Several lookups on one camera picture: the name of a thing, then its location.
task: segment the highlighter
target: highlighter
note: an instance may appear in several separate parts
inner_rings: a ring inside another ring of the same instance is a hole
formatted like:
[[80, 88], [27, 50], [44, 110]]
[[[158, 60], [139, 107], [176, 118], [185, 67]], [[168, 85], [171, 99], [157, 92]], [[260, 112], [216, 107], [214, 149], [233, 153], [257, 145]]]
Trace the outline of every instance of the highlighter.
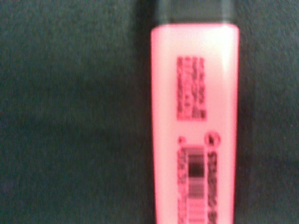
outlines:
[[160, 0], [151, 31], [157, 224], [232, 224], [239, 29], [231, 0]]

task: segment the barcode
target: barcode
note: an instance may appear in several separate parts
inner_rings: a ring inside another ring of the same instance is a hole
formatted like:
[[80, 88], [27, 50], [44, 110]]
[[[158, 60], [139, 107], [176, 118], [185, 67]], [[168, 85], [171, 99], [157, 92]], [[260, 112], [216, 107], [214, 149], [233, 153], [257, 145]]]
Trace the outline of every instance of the barcode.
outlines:
[[206, 221], [204, 155], [202, 146], [183, 146], [178, 151], [178, 224]]
[[205, 160], [203, 150], [188, 154], [188, 222], [205, 223]]

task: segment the barcode label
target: barcode label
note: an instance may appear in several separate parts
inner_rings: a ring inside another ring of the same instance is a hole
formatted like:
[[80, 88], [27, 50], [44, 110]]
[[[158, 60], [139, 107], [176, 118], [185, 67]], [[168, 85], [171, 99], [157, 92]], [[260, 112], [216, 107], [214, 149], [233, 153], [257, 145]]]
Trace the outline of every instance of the barcode label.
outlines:
[[188, 221], [203, 224], [205, 221], [205, 160], [202, 149], [188, 154]]
[[206, 120], [204, 59], [177, 58], [177, 119]]
[[204, 224], [205, 156], [201, 146], [184, 146], [178, 151], [178, 223]]

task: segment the highlighter cap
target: highlighter cap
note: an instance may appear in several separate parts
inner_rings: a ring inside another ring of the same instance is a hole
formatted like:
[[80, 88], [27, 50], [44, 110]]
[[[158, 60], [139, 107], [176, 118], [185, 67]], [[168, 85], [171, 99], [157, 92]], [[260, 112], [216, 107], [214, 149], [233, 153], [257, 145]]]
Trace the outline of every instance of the highlighter cap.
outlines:
[[158, 0], [155, 24], [235, 23], [233, 0]]

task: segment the dark fabric background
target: dark fabric background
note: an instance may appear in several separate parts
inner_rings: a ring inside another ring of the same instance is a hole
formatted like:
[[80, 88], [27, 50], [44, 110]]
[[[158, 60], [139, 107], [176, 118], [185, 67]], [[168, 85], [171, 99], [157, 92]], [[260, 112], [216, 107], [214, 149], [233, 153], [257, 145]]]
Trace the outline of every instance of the dark fabric background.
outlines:
[[[154, 223], [153, 6], [0, 0], [1, 224]], [[299, 3], [236, 6], [235, 223], [299, 223]]]

